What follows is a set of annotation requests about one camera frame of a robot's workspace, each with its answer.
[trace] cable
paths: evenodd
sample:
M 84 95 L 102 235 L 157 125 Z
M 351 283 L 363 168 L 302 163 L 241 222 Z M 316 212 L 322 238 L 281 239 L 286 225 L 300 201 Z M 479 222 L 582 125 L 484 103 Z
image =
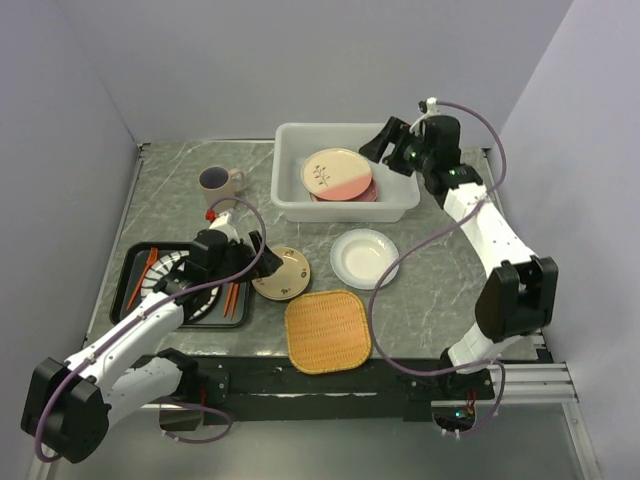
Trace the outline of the cable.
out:
M 491 187 L 487 188 L 487 194 L 495 191 L 498 187 L 500 187 L 500 185 L 502 185 L 502 183 L 504 182 L 504 179 L 506 177 L 506 173 L 507 173 L 507 155 L 506 155 L 506 153 L 504 151 L 504 146 L 502 145 L 502 141 L 500 140 L 500 136 L 498 135 L 498 132 L 495 131 L 495 129 L 491 126 L 491 124 L 482 115 L 480 115 L 479 113 L 471 110 L 470 108 L 464 107 L 462 105 L 458 105 L 457 103 L 444 102 L 444 101 L 440 101 L 440 100 L 438 100 L 436 103 L 437 103 L 437 105 L 457 108 L 458 110 L 462 110 L 464 112 L 467 112 L 470 115 L 476 117 L 478 120 L 480 120 L 487 127 L 487 129 L 489 130 L 489 132 L 493 136 L 493 139 L 496 142 L 498 150 L 500 151 L 500 157 L 502 159 L 502 171 L 500 173 L 500 177 L 498 178 L 498 180 Z M 420 122 L 422 121 L 423 117 L 426 118 L 425 115 L 423 115 L 418 120 L 416 120 L 416 122 L 414 122 L 414 124 L 412 125 L 411 128 L 414 129 L 414 126 L 419 125 Z M 502 401 L 502 396 L 503 396 L 504 387 L 505 387 L 506 375 L 505 375 L 504 365 L 502 365 L 502 363 L 500 363 L 498 361 L 493 361 L 492 362 L 490 360 L 477 360 L 475 362 L 465 363 L 465 364 L 462 364 L 462 365 L 457 365 L 455 367 L 442 368 L 440 370 L 421 371 L 421 370 L 414 370 L 414 369 L 405 367 L 405 366 L 399 364 L 398 362 L 396 362 L 395 360 L 393 360 L 389 355 L 387 355 L 384 352 L 384 350 L 382 350 L 382 347 L 380 346 L 380 342 L 378 342 L 378 339 L 376 338 L 376 335 L 375 335 L 375 330 L 373 328 L 373 305 L 374 305 L 374 303 L 376 301 L 376 297 L 378 296 L 378 293 L 380 292 L 380 288 L 382 287 L 382 284 L 384 283 L 385 279 L 389 276 L 389 274 L 393 270 L 395 270 L 395 268 L 398 265 L 400 265 L 400 263 L 402 261 L 404 261 L 409 255 L 411 255 L 416 250 L 419 250 L 422 247 L 424 247 L 424 246 L 432 243 L 433 241 L 437 240 L 438 238 L 443 237 L 444 235 L 447 235 L 448 233 L 453 232 L 457 228 L 460 228 L 466 222 L 471 220 L 482 209 L 482 206 L 484 205 L 484 202 L 485 202 L 484 199 L 480 199 L 478 201 L 478 203 L 476 204 L 476 206 L 471 211 L 471 213 L 469 213 L 467 216 L 463 217 L 462 219 L 460 219 L 459 221 L 457 221 L 455 223 L 452 223 L 451 225 L 449 225 L 448 227 L 444 228 L 443 230 L 433 234 L 432 236 L 430 236 L 426 240 L 418 242 L 416 245 L 411 247 L 405 253 L 400 255 L 400 257 L 398 257 L 394 262 L 392 262 L 391 265 L 389 265 L 389 267 L 384 271 L 382 276 L 378 279 L 378 281 L 376 282 L 375 286 L 373 287 L 373 292 L 371 294 L 371 297 L 369 298 L 369 303 L 367 305 L 367 323 L 369 325 L 369 332 L 371 332 L 371 340 L 373 342 L 373 346 L 378 351 L 380 356 L 389 365 L 391 365 L 396 370 L 401 371 L 402 373 L 405 373 L 407 375 L 414 375 L 414 376 L 417 376 L 417 377 L 436 377 L 436 376 L 439 376 L 439 375 L 446 375 L 448 373 L 453 373 L 453 372 L 456 372 L 458 370 L 463 370 L 463 369 L 466 369 L 466 368 L 487 366 L 487 365 L 491 365 L 492 363 L 494 363 L 494 364 L 498 365 L 498 367 L 500 367 L 500 371 L 502 372 L 502 374 L 501 374 L 501 384 L 500 384 L 500 391 L 499 391 L 498 395 L 496 396 L 495 403 L 493 404 L 493 406 L 489 410 L 489 413 L 487 413 L 487 415 L 485 417 L 483 417 L 481 421 L 479 421 L 473 428 L 471 428 L 470 430 L 467 430 L 464 433 L 470 433 L 470 432 L 475 431 L 478 428 L 482 427 L 483 425 L 485 425 L 489 421 L 491 416 L 493 416 L 493 414 L 498 410 L 500 402 Z
M 203 283 L 201 285 L 196 285 L 195 287 L 187 288 L 187 289 L 182 290 L 180 292 L 177 292 L 177 293 L 174 293 L 172 295 L 169 295 L 168 297 L 163 298 L 159 302 L 151 305 L 141 315 L 138 315 L 137 317 L 134 317 L 134 319 L 131 320 L 129 323 L 127 323 L 124 327 L 122 327 L 122 329 L 119 330 L 117 334 L 115 334 L 113 337 L 111 337 L 109 340 L 107 340 L 104 344 L 102 344 L 100 347 L 98 347 L 95 350 L 95 352 L 93 352 L 92 358 L 100 357 L 100 355 L 102 355 L 109 348 L 111 348 L 118 340 L 120 340 L 122 337 L 124 337 L 132 328 L 134 328 L 136 325 L 138 325 L 138 323 L 140 323 L 143 319 L 145 319 L 147 316 L 151 315 L 153 312 L 155 312 L 158 308 L 162 307 L 163 305 L 166 305 L 167 303 L 170 303 L 173 300 L 175 300 L 176 298 L 181 297 L 183 295 L 188 295 L 190 293 L 198 292 L 200 290 L 204 290 L 204 289 L 207 289 L 207 288 L 219 287 L 221 285 L 224 285 L 225 283 L 233 282 L 234 280 L 237 280 L 238 278 L 240 278 L 240 277 L 244 276 L 245 274 L 249 273 L 253 269 L 253 267 L 256 266 L 256 264 L 260 260 L 260 257 L 264 253 L 264 249 L 265 249 L 265 247 L 267 245 L 267 227 L 266 227 L 266 225 L 264 223 L 264 220 L 260 216 L 260 213 L 258 212 L 258 210 L 253 205 L 251 205 L 246 200 L 243 200 L 242 198 L 236 198 L 236 197 L 221 198 L 221 199 L 215 201 L 211 205 L 211 207 L 209 207 L 209 209 L 213 210 L 216 205 L 218 205 L 220 202 L 223 202 L 225 200 L 235 200 L 235 201 L 238 201 L 238 202 L 244 204 L 249 210 L 251 210 L 251 212 L 255 215 L 256 219 L 258 220 L 258 223 L 260 224 L 260 230 L 262 232 L 262 241 L 260 242 L 260 247 L 258 248 L 258 251 L 256 253 L 255 258 L 253 260 L 251 260 L 249 265 L 247 265 L 244 270 L 236 273 L 235 275 L 231 275 L 231 276 L 229 276 L 227 278 L 223 278 L 222 280 L 216 280 L 214 282 Z M 53 394 L 51 395 L 51 397 L 49 397 L 49 400 L 47 401 L 47 404 L 45 405 L 44 409 L 42 410 L 42 414 L 40 415 L 40 419 L 38 420 L 38 425 L 36 427 L 36 434 L 34 435 L 34 437 L 35 437 L 35 454 L 36 454 L 36 457 L 38 457 L 38 460 L 40 460 L 41 462 L 51 463 L 51 462 L 55 462 L 56 460 L 59 460 L 60 458 L 62 458 L 62 455 L 60 455 L 60 454 L 54 455 L 52 457 L 48 457 L 47 455 L 45 455 L 44 451 L 42 450 L 42 437 L 44 435 L 44 427 L 46 425 L 47 418 L 49 417 L 49 415 L 51 414 L 51 411 L 53 410 L 53 406 L 55 405 L 55 403 L 58 400 L 58 398 L 60 398 L 60 395 L 62 395 L 62 392 L 64 391 L 64 389 L 67 387 L 67 385 L 69 385 L 69 383 L 71 383 L 71 381 L 78 374 L 82 373 L 82 371 L 84 371 L 89 365 L 91 365 L 91 362 L 92 362 L 91 358 L 86 358 L 76 368 L 74 368 L 69 373 L 69 375 L 67 375 L 62 380 L 62 382 L 60 382 L 60 385 L 58 385 L 58 387 L 54 390 Z M 213 442 L 215 440 L 218 440 L 218 439 L 222 438 L 222 436 L 226 435 L 229 432 L 229 430 L 231 429 L 231 425 L 233 423 L 232 420 L 231 420 L 231 417 L 226 415 L 224 412 L 219 412 L 218 410 L 216 410 L 215 412 L 211 412 L 211 413 L 216 413 L 218 415 L 222 415 L 225 419 L 228 418 L 229 426 L 228 426 L 227 430 L 225 430 L 221 435 L 213 437 L 213 439 L 208 439 L 209 442 Z M 204 440 L 201 440 L 198 443 L 206 443 L 206 442 Z
M 211 442 L 215 442 L 216 440 L 220 440 L 221 438 L 223 438 L 225 435 L 227 435 L 231 431 L 231 426 L 233 425 L 233 420 L 231 419 L 231 417 L 227 413 L 223 412 L 222 410 L 218 410 L 216 408 L 211 408 L 211 407 L 206 407 L 204 405 L 198 405 L 197 403 L 176 402 L 174 400 L 166 399 L 166 398 L 163 398 L 161 400 L 161 402 L 162 403 L 169 403 L 171 405 L 176 405 L 176 406 L 182 407 L 182 408 L 187 408 L 189 410 L 199 410 L 199 411 L 205 412 L 205 413 L 212 413 L 214 415 L 222 417 L 227 422 L 227 428 L 225 428 L 223 432 L 221 432 L 218 435 L 216 435 L 215 437 L 211 437 L 211 438 L 203 438 L 203 439 L 184 438 L 184 437 L 180 437 L 180 436 L 176 435 L 173 432 L 168 432 L 166 430 L 163 432 L 164 435 L 166 435 L 169 438 L 172 438 L 176 442 L 189 443 L 189 444 L 192 444 L 192 445 L 202 445 L 203 443 L 211 443 Z
M 420 133 L 422 133 L 422 122 L 432 115 L 434 115 L 434 113 L 432 112 L 426 112 L 425 114 L 420 115 L 418 119 L 409 127 L 409 133 L 416 133 L 416 128 L 418 127 L 420 127 Z

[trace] wicker coaster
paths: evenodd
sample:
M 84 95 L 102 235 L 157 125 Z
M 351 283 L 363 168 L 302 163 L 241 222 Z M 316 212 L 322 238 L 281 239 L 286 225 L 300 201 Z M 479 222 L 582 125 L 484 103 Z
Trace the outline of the wicker coaster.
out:
M 291 363 L 303 373 L 350 370 L 371 353 L 367 316 L 360 299 L 346 290 L 309 293 L 284 314 Z

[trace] orange chopsticks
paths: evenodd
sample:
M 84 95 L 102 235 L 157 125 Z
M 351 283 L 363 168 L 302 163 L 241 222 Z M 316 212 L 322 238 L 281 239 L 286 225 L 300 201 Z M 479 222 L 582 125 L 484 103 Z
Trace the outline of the orange chopsticks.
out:
M 229 307 L 231 307 L 231 318 L 236 314 L 236 306 L 238 305 L 238 293 L 240 292 L 240 284 L 232 283 L 229 291 L 227 292 L 227 299 L 224 302 L 224 317 L 227 316 L 229 312 Z
M 147 274 L 149 269 L 153 266 L 154 263 L 158 260 L 158 249 L 156 247 L 151 247 L 151 251 L 149 252 L 149 256 L 147 257 L 147 263 L 142 269 L 142 273 L 140 274 L 140 279 L 136 285 L 136 288 L 133 289 L 133 293 L 131 294 L 131 298 L 129 299 L 129 303 L 127 303 L 127 310 L 131 308 L 133 305 L 133 301 L 138 296 L 138 292 L 140 291 L 140 287 L 142 287 L 142 281 L 144 280 L 144 276 Z

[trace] coffee mug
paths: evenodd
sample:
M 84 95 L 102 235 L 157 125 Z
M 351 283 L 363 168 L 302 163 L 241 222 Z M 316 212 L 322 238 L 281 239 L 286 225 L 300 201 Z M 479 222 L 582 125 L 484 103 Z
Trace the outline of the coffee mug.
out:
M 207 208 L 213 202 L 224 197 L 234 197 L 244 188 L 244 173 L 239 168 L 227 170 L 224 167 L 209 167 L 202 171 L 198 178 Z M 235 200 L 225 200 L 216 205 L 216 213 L 233 208 Z

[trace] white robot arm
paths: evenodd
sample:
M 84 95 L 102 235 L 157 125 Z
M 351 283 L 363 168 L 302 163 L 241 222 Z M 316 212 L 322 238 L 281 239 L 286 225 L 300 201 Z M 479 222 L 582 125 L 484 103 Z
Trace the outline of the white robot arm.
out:
M 166 396 L 197 395 L 191 391 L 202 382 L 197 362 L 177 350 L 160 352 L 140 368 L 130 367 L 208 301 L 211 288 L 199 286 L 235 274 L 242 275 L 236 281 L 266 277 L 282 265 L 266 245 L 255 259 L 262 239 L 257 232 L 249 238 L 251 244 L 241 241 L 231 212 L 222 213 L 191 243 L 184 269 L 172 269 L 106 335 L 64 363 L 43 361 L 31 379 L 22 429 L 38 440 L 42 423 L 40 440 L 76 463 L 98 447 L 111 427 L 141 406 Z M 53 408 L 45 415 L 50 402 Z
M 558 268 L 551 258 L 538 258 L 524 245 L 488 197 L 478 173 L 461 163 L 458 120 L 441 115 L 435 99 L 421 104 L 421 109 L 425 114 L 412 126 L 391 117 L 359 152 L 396 173 L 421 173 L 440 207 L 456 222 L 466 220 L 461 228 L 482 262 L 487 282 L 476 303 L 476 322 L 445 350 L 443 367 L 493 361 L 523 335 L 549 324 Z M 415 135 L 417 127 L 421 131 Z M 383 158 L 390 144 L 394 148 Z M 461 368 L 458 373 L 483 368 Z

